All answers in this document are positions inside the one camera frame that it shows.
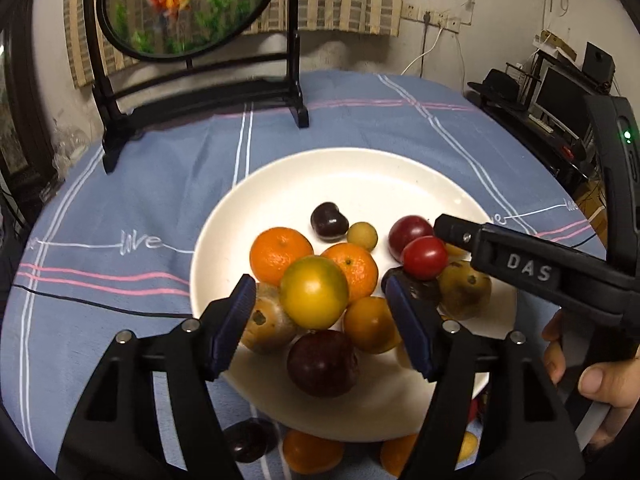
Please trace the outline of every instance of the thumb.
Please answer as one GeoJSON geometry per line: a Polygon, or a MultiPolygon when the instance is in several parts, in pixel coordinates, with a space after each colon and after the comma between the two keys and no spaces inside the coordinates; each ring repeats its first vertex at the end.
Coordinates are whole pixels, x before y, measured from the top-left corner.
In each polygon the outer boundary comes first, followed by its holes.
{"type": "Polygon", "coordinates": [[[640,360],[590,366],[580,376],[578,390],[614,408],[633,408],[640,397],[640,360]]]}

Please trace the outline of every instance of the human hand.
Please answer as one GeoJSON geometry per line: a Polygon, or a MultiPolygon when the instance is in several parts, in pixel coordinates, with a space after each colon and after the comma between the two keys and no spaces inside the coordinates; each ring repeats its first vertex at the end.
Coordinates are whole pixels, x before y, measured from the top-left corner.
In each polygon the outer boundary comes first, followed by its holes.
{"type": "MultiPolygon", "coordinates": [[[[560,346],[562,310],[558,310],[542,331],[549,341],[543,361],[546,372],[558,384],[566,363],[560,346]]],[[[578,381],[578,390],[587,399],[606,402],[612,406],[607,418],[591,439],[596,449],[611,443],[625,425],[640,399],[640,349],[636,358],[615,363],[598,363],[587,368],[578,381]]]]}

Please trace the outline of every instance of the plastic bag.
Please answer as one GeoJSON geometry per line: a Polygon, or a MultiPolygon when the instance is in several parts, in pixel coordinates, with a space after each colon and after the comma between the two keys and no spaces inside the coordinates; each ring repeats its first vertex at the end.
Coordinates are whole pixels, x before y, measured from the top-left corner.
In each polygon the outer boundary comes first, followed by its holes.
{"type": "Polygon", "coordinates": [[[51,137],[54,155],[53,167],[58,179],[63,182],[69,169],[78,161],[89,147],[89,136],[77,126],[63,126],[53,119],[55,128],[51,137]]]}

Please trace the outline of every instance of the black hat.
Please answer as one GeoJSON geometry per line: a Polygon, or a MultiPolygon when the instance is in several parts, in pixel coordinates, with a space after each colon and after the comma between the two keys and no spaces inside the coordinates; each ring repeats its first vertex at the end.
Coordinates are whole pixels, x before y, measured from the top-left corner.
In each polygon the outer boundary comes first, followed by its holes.
{"type": "Polygon", "coordinates": [[[509,74],[496,68],[489,70],[482,83],[469,82],[467,84],[481,96],[487,97],[489,101],[493,101],[503,108],[526,110],[524,105],[518,102],[520,92],[518,82],[509,74]]]}

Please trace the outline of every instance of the white wall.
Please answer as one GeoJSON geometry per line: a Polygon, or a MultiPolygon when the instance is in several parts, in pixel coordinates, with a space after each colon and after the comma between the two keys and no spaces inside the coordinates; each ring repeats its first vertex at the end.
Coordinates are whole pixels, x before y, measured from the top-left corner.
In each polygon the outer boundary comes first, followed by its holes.
{"type": "MultiPolygon", "coordinates": [[[[463,21],[472,16],[472,25],[463,26],[459,34],[460,45],[466,67],[466,81],[482,81],[491,68],[505,67],[505,62],[523,61],[532,53],[532,38],[540,31],[543,19],[543,0],[476,0],[471,15],[462,5],[466,0],[405,0],[414,5],[434,10],[449,10],[459,15],[463,21]]],[[[36,72],[48,114],[56,117],[60,124],[76,124],[86,133],[98,139],[102,126],[88,89],[73,88],[70,69],[66,58],[62,0],[35,0],[34,40],[36,72]]],[[[427,46],[431,46],[438,29],[430,27],[427,46]]],[[[422,43],[423,25],[402,20],[398,38],[365,36],[353,33],[312,32],[302,34],[302,70],[338,68],[361,72],[399,73],[418,54],[422,43]]],[[[233,42],[228,49],[209,56],[221,58],[232,52],[268,52],[277,50],[284,44],[279,35],[244,37],[233,42]]],[[[160,70],[145,66],[127,70],[113,78],[114,86],[131,84],[149,78],[160,70]]],[[[255,69],[244,69],[227,73],[224,77],[235,77],[255,69]]],[[[277,64],[265,66],[261,73],[281,73],[277,64]]],[[[408,73],[417,75],[419,62],[408,73]]],[[[460,90],[462,86],[462,61],[454,35],[443,32],[434,51],[425,63],[424,78],[443,83],[460,90]]],[[[203,76],[200,82],[211,80],[203,76]]],[[[165,92],[175,92],[182,88],[193,88],[198,81],[183,80],[173,83],[165,92]]],[[[626,78],[621,87],[631,85],[626,78]]],[[[122,103],[123,107],[133,107],[142,100],[159,92],[152,90],[135,96],[122,103]]]]}
{"type": "Polygon", "coordinates": [[[569,0],[562,18],[560,0],[546,13],[553,33],[563,38],[578,54],[582,66],[587,41],[613,56],[616,81],[640,116],[640,34],[619,0],[569,0]]]}

